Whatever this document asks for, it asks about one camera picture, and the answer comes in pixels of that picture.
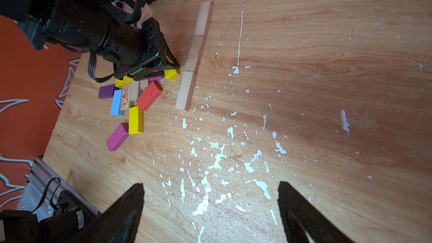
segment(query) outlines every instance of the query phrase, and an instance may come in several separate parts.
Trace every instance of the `toy block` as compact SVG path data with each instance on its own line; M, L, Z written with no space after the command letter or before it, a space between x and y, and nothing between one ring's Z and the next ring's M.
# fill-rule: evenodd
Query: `toy block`
M138 97L143 93L143 91L140 89L139 81L135 81L132 79L132 84L130 84L130 97L129 100L131 101L137 101Z
M201 57L203 55L204 45L206 44L206 38L204 36L193 36L191 48L187 56L185 71L194 72L198 74L198 68L200 66Z
M112 98L112 97L114 97L114 91L116 90L117 88L115 87L115 85L107 85L107 86L104 86L104 87L101 87L100 89L99 89L99 95L98 95L98 98L99 99L109 99L109 98Z
M129 136L129 127L126 123L120 123L107 140L108 150L116 151Z
M147 111L161 93L162 89L159 88L159 85L151 82L137 100L139 108Z
M123 86L123 91L121 93L122 102L120 102L120 110L122 111L128 110L131 107L130 91L131 91L131 84L125 84Z
M112 116L122 116L123 111L120 110L120 102L122 100L122 90L115 90L112 98L111 113Z
M138 107L129 109L129 134L135 135L143 132L143 111Z
M123 79L121 79L121 80L119 80L119 79L115 80L115 87L116 88L122 89L125 84L132 84L132 78L124 76Z
M175 102L176 109L189 111L196 78L197 74L194 72L183 72L180 88L178 89L177 101Z
M195 26L195 36L203 35L205 38L207 38L212 12L213 2L206 1L201 3L200 12L197 19L197 25Z
M174 80L175 78L177 78L178 76L180 76L180 71L177 70L167 70L167 71L163 71L165 73L165 79L167 79L168 81Z
M149 84L148 84L149 80L148 79L140 80L139 82L140 82L139 87L142 90L145 90L149 86Z

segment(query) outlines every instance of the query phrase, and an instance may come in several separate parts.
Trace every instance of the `blue wooden block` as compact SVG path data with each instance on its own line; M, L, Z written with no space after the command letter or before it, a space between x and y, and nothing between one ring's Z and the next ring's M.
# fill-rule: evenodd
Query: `blue wooden block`
M122 89L115 90L112 98L111 113L112 116L122 116L124 111L120 110L120 102L122 100Z

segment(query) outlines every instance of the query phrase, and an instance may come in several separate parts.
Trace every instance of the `black cable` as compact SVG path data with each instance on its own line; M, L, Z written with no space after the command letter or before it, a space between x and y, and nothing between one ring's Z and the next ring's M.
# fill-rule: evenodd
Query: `black cable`
M50 184L55 179L58 180L58 184L57 184L57 187L55 188L55 190L53 192L53 195L51 196L50 205L52 206L53 209L57 209L57 206L53 203L53 197L54 197L54 193L57 192L57 189L60 186L61 179L58 178L58 177L53 177L53 178L50 179L50 181L48 181L48 184L47 184L47 186L44 189L44 193L42 194L42 197L40 198L41 200L39 201L38 206L32 211L32 213L35 212L38 208L40 208L41 205L44 203L45 198L47 197L48 190L50 188Z
M141 18L141 7L145 4L145 0L136 0L133 8L133 13L129 14L117 8L111 2L103 1L101 6L113 17L122 20L127 24L135 24Z
M96 72L96 61L97 61L96 53L93 50L90 50L89 66L87 68L87 72L89 73L90 78L92 78L93 80L95 80L98 83L103 83L103 82L108 81L111 77L114 76L114 73L118 67L110 75L102 77L102 78L96 78L95 74L94 74Z

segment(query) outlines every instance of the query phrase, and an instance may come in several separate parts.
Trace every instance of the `yellow wooden block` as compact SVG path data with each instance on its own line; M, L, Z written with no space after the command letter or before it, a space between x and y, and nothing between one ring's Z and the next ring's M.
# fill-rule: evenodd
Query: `yellow wooden block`
M123 86L124 86L124 81L123 81L123 80L119 80L119 79L116 79L116 80L115 80L115 87L116 87L116 88L120 88L120 89L122 89Z
M168 81L174 80L175 78L180 76L179 70L167 70L167 71L163 71L163 72L165 74L165 79L167 79Z
M143 111L138 107L129 109L129 134L143 132Z

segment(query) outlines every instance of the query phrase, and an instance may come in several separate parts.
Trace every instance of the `red wooden block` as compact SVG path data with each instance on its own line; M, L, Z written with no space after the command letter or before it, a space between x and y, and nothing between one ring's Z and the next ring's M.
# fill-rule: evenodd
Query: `red wooden block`
M159 88L159 85L151 82L137 100L139 108L147 111L161 93L162 89Z

